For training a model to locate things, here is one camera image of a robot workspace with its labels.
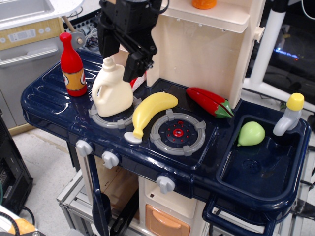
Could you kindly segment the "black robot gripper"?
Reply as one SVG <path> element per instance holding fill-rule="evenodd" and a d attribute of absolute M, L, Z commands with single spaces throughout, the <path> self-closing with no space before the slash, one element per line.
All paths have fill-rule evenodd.
<path fill-rule="evenodd" d="M 101 0 L 97 27 L 98 47 L 103 58 L 119 52 L 127 57 L 123 80 L 131 82 L 153 67 L 157 48 L 151 32 L 162 14 L 160 0 Z"/>

